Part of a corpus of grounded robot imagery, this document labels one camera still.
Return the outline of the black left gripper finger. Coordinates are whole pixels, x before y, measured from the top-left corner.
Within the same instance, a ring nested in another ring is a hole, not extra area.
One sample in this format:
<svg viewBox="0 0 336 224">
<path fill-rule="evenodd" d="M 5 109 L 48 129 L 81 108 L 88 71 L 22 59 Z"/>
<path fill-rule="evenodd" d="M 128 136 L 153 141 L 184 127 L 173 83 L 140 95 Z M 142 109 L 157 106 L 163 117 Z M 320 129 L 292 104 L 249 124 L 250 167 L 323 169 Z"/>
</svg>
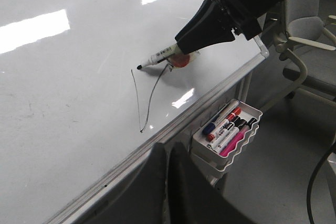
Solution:
<svg viewBox="0 0 336 224">
<path fill-rule="evenodd" d="M 175 36 L 182 53 L 235 40 L 232 19 L 221 0 L 204 0 L 192 19 Z"/>
</svg>

